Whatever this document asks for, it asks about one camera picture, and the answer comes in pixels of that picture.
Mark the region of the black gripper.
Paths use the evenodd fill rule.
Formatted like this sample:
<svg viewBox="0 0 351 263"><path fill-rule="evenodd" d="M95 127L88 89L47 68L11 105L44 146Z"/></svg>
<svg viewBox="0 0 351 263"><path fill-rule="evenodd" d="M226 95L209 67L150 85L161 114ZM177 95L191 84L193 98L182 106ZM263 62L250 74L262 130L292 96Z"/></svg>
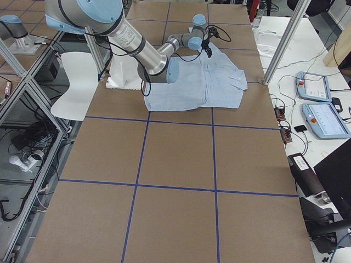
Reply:
<svg viewBox="0 0 351 263"><path fill-rule="evenodd" d="M212 50L209 47L210 39L206 38L202 41L201 48L207 53L207 56L210 58L212 56Z"/></svg>

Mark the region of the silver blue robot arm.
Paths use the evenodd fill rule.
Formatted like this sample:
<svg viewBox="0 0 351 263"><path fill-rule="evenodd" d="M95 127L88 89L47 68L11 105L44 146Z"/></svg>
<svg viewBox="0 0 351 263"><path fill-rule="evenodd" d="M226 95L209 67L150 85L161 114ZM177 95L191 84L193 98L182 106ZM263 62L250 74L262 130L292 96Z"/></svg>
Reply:
<svg viewBox="0 0 351 263"><path fill-rule="evenodd" d="M47 25L59 31L83 35L86 27L91 27L110 37L138 61L138 75L148 83L174 83L178 79L179 62L172 55L180 47L212 55L210 28L202 14L193 17L190 33L173 34L158 49L126 20L121 1L46 1L45 16Z"/></svg>

